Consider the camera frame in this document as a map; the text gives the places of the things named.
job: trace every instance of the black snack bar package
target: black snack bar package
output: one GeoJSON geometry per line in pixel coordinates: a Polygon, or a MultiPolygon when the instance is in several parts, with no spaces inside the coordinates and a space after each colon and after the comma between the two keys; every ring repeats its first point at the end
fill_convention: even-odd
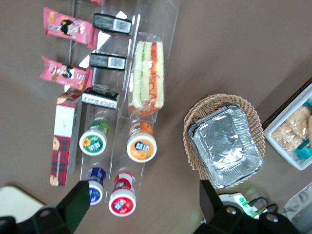
{"type": "Polygon", "coordinates": [[[90,55],[90,66],[124,71],[126,68],[126,58],[105,53],[92,53],[90,55]]]}
{"type": "Polygon", "coordinates": [[[131,32],[132,23],[127,19],[95,13],[93,15],[93,26],[102,31],[129,34],[131,32]]]}
{"type": "Polygon", "coordinates": [[[93,86],[82,94],[82,102],[96,106],[117,108],[119,94],[108,89],[106,86],[93,86]]]}

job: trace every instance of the blue label yogurt cup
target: blue label yogurt cup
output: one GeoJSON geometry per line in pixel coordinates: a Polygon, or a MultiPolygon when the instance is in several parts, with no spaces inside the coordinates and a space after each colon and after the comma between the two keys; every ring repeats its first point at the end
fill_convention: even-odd
{"type": "Polygon", "coordinates": [[[88,171],[87,179],[89,181],[90,205],[98,204],[104,193],[103,181],[106,177],[106,172],[100,167],[91,168],[88,171]]]}

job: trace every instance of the wicker basket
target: wicker basket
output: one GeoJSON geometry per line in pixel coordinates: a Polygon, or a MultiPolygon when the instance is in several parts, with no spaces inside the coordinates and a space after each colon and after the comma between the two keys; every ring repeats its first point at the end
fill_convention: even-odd
{"type": "MultiPolygon", "coordinates": [[[[212,112],[222,108],[228,103],[236,103],[244,111],[248,119],[249,130],[253,137],[253,140],[261,156],[264,157],[265,145],[264,145],[263,129],[260,123],[259,116],[257,115],[257,112],[255,111],[254,107],[251,106],[251,104],[247,102],[245,99],[235,95],[216,94],[208,96],[203,100],[200,100],[198,103],[195,104],[195,106],[193,106],[189,110],[189,112],[184,118],[184,130],[183,130],[183,141],[186,154],[189,159],[189,163],[192,166],[193,170],[199,171],[199,177],[202,180],[206,179],[210,180],[210,178],[187,135],[187,127],[189,126],[190,123],[193,123],[211,114],[212,112]]],[[[238,183],[242,183],[244,180],[247,180],[248,178],[249,177],[244,178],[238,183]]]]}

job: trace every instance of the cable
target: cable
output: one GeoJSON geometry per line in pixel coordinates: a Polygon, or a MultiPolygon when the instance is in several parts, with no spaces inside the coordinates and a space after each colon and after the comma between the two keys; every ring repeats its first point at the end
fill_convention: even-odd
{"type": "Polygon", "coordinates": [[[255,204],[257,201],[259,201],[259,200],[264,200],[264,201],[266,202],[267,206],[269,205],[268,200],[267,200],[265,197],[263,197],[263,196],[260,196],[260,197],[255,198],[254,200],[251,200],[250,202],[248,202],[248,205],[254,206],[254,204],[255,204]]]}
{"type": "Polygon", "coordinates": [[[275,208],[274,212],[278,212],[278,205],[276,203],[270,204],[267,206],[267,209],[270,211],[270,209],[275,208]]]}

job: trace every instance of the plaid cookie box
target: plaid cookie box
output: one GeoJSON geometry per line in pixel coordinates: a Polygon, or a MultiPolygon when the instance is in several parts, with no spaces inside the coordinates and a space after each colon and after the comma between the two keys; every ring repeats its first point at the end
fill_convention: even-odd
{"type": "Polygon", "coordinates": [[[81,115],[81,92],[67,91],[57,100],[50,184],[64,186],[75,169],[81,115]]]}

